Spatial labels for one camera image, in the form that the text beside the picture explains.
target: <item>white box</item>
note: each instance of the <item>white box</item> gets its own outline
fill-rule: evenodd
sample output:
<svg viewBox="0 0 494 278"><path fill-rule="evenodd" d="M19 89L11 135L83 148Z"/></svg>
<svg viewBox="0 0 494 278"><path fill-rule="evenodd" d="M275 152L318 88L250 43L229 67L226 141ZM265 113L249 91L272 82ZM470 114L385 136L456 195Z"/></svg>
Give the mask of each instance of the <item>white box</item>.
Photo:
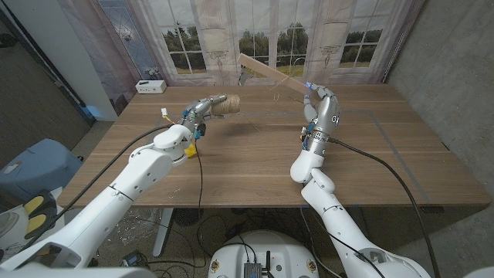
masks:
<svg viewBox="0 0 494 278"><path fill-rule="evenodd" d="M136 84L138 93L163 93L166 88L164 80L140 80Z"/></svg>

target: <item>twine spool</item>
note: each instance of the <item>twine spool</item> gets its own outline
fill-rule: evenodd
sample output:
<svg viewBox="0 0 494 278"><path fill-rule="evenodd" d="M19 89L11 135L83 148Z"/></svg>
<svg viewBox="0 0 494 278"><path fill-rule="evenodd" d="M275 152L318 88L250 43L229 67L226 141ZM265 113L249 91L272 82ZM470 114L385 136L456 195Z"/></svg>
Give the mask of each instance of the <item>twine spool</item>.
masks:
<svg viewBox="0 0 494 278"><path fill-rule="evenodd" d="M212 115L226 115L240 112L239 95L226 95L226 100L211 105Z"/></svg>

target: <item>tree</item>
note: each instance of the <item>tree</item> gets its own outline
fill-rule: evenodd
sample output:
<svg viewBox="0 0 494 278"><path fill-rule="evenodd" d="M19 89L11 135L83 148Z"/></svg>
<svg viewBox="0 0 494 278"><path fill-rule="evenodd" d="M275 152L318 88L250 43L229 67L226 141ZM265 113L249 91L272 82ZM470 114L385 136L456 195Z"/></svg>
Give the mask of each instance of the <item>tree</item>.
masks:
<svg viewBox="0 0 494 278"><path fill-rule="evenodd" d="M254 56L254 36L250 31L245 31L239 40L240 52L247 56Z"/></svg>
<svg viewBox="0 0 494 278"><path fill-rule="evenodd" d="M351 32L348 33L347 43L357 43L362 42L362 37L364 36L364 32Z"/></svg>
<svg viewBox="0 0 494 278"><path fill-rule="evenodd" d="M180 42L180 37L182 38L182 42L184 43L184 47ZM166 34L163 34L164 41L167 43L168 51L199 51L201 50L201 44L199 43L198 30L195 26L191 27L178 27L174 29L172 32L168 30ZM204 57L202 53L172 53L170 54L171 59L175 67L178 69L188 70L188 61L191 64L191 68L193 70L203 70L206 68Z"/></svg>
<svg viewBox="0 0 494 278"><path fill-rule="evenodd" d="M358 62L370 62L372 60L374 50L376 50L376 46L362 46L358 56Z"/></svg>
<svg viewBox="0 0 494 278"><path fill-rule="evenodd" d="M379 42L379 38L381 37L382 32L383 29L367 31L367 33L365 34L364 42Z"/></svg>
<svg viewBox="0 0 494 278"><path fill-rule="evenodd" d="M290 56L283 55L305 55L307 53L307 43L309 42L309 36L307 35L305 28L294 29L295 27L303 27L301 23L290 24L286 32L281 32L278 35L278 64L277 66L289 66L293 63Z"/></svg>
<svg viewBox="0 0 494 278"><path fill-rule="evenodd" d="M341 56L341 63L355 62L358 54L359 46L345 46L343 55Z"/></svg>

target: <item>table leg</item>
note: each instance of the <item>table leg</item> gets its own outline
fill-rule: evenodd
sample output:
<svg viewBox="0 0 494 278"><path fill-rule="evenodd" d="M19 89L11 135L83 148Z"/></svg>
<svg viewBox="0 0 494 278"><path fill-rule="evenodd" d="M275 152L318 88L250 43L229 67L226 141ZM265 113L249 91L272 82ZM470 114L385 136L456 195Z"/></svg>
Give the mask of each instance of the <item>table leg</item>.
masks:
<svg viewBox="0 0 494 278"><path fill-rule="evenodd" d="M161 213L160 228L157 231L156 241L154 242L153 256L158 258L161 256L164 248L164 243L169 233L169 227L171 223L171 216L173 215L172 208L164 208Z"/></svg>

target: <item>window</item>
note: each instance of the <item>window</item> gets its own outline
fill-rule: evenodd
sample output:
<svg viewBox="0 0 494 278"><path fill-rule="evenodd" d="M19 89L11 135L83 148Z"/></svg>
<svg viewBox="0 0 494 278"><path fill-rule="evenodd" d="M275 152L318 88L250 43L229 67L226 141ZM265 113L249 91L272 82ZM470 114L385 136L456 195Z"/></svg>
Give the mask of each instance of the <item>window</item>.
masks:
<svg viewBox="0 0 494 278"><path fill-rule="evenodd" d="M269 65L269 1L235 1L239 50ZM252 77L265 77L247 69Z"/></svg>
<svg viewBox="0 0 494 278"><path fill-rule="evenodd" d="M161 74L149 55L124 0L100 0L100 5L120 40L129 53L142 80L162 80Z"/></svg>
<svg viewBox="0 0 494 278"><path fill-rule="evenodd" d="M394 0L358 0L340 68L369 67Z"/></svg>
<svg viewBox="0 0 494 278"><path fill-rule="evenodd" d="M206 73L191 3L149 0L178 74Z"/></svg>
<svg viewBox="0 0 494 278"><path fill-rule="evenodd" d="M279 0L276 69L302 76L307 54L314 0Z"/></svg>

